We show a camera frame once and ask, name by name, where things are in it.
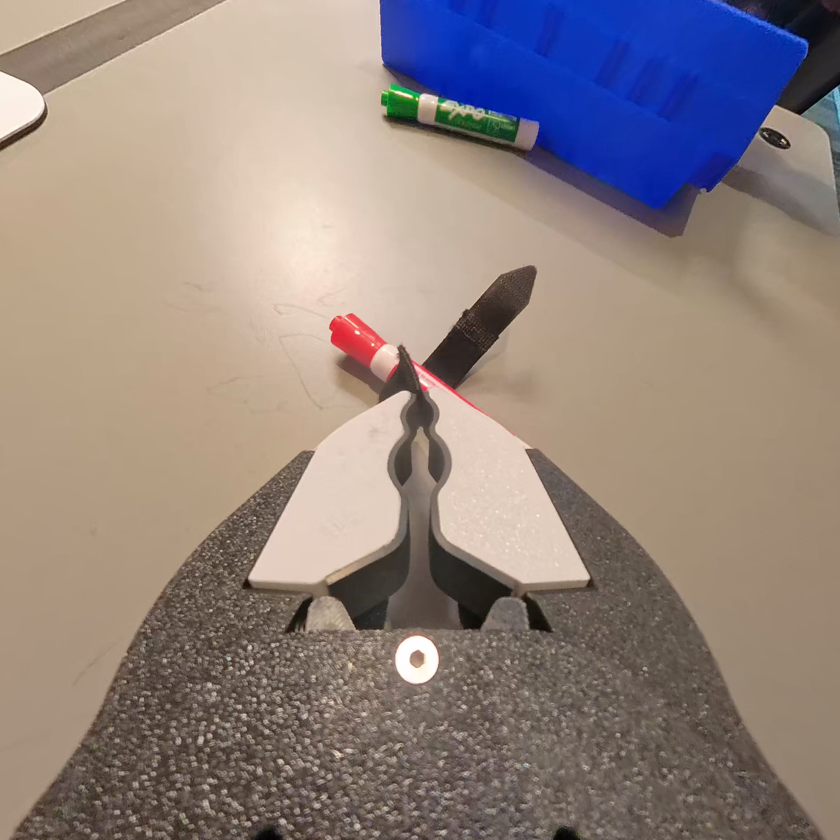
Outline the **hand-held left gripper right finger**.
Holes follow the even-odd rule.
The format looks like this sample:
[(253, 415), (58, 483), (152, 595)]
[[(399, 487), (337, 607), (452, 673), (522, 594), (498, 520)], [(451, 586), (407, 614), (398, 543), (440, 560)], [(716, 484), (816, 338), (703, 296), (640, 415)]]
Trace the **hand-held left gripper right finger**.
[(578, 549), (515, 434), (452, 392), (427, 392), (435, 545), (514, 595), (585, 588)]

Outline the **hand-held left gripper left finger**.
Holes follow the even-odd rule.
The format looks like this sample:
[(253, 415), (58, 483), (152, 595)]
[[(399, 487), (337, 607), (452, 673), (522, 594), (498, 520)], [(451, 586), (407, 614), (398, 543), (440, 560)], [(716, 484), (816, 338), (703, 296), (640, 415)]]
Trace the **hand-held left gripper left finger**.
[(321, 441), (248, 574), (252, 588), (388, 598), (402, 586), (415, 402), (396, 393)]

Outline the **red dry erase marker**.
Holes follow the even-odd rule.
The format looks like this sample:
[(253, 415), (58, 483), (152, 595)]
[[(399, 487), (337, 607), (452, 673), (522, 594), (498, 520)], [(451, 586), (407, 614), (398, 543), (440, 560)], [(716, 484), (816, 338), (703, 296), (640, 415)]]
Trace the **red dry erase marker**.
[(399, 392), (419, 394), (438, 389), (454, 394), (474, 410), (477, 406), (458, 393), (459, 385), (498, 339), (475, 310), (466, 310), (420, 364), (403, 346), (386, 342), (352, 313), (333, 318), (329, 329), (332, 344), (383, 383), (381, 401)]

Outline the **green dry erase marker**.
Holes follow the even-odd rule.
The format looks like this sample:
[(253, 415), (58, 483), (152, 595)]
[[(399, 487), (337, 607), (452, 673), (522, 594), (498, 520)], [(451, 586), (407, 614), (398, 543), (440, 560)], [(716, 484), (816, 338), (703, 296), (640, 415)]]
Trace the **green dry erase marker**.
[(381, 106), (388, 119), (462, 133), (519, 151), (532, 151), (539, 136), (538, 122), (397, 85), (382, 91)]

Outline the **blue plastic bin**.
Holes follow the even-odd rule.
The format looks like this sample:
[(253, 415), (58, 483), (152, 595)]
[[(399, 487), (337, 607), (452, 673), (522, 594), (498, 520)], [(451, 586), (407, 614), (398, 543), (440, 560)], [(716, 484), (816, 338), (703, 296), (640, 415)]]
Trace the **blue plastic bin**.
[(537, 145), (639, 202), (713, 189), (807, 42), (723, 2), (383, 1), (382, 63), (539, 123)]

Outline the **white stand base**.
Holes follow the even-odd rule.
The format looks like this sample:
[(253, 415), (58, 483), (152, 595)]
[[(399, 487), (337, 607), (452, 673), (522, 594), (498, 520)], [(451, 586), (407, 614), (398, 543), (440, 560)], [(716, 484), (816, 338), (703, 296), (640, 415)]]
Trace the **white stand base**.
[(1, 150), (36, 131), (47, 112), (46, 100), (36, 87), (1, 71)]

